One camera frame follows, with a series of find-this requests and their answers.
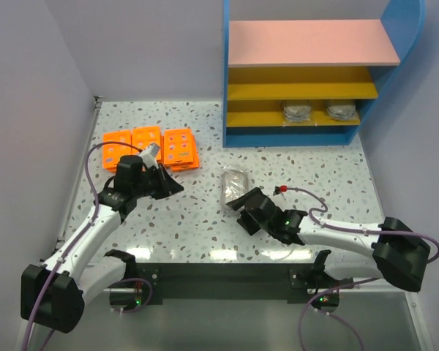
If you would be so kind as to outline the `bagged silver sponges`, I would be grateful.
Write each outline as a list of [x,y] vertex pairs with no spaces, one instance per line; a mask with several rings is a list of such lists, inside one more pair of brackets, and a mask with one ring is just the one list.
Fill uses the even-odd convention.
[[230,215],[233,211],[227,204],[230,201],[237,200],[249,191],[249,172],[246,168],[228,165],[222,168],[221,193],[219,203],[222,211]]
[[285,123],[301,123],[309,121],[312,104],[309,100],[285,100],[281,103]]
[[356,103],[353,99],[328,99],[324,104],[332,119],[350,121],[356,118]]

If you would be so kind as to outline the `orange Scrub Mommy box top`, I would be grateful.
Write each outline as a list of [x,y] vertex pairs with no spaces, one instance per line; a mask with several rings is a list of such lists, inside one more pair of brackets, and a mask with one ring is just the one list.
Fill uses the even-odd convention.
[[194,161],[191,129],[166,129],[163,135],[163,164],[166,167],[186,165]]

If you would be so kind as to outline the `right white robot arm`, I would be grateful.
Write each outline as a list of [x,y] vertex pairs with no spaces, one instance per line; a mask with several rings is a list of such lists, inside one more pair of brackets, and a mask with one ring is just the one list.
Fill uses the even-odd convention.
[[413,232],[398,219],[356,224],[318,219],[317,212],[282,209],[261,189],[254,188],[227,202],[237,213],[238,224],[250,235],[263,230],[283,244],[325,246],[314,263],[324,276],[345,279],[384,279],[401,290],[420,291],[430,259],[427,237]]

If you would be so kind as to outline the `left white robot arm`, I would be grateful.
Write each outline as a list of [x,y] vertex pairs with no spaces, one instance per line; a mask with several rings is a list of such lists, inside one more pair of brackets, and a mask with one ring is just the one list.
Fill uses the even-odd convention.
[[21,317],[69,333],[80,321],[86,304],[104,289],[138,280],[135,257],[127,252],[111,249],[93,267],[89,261],[139,199],[161,200],[183,189],[154,157],[123,156],[77,233],[46,261],[29,265],[22,273]]

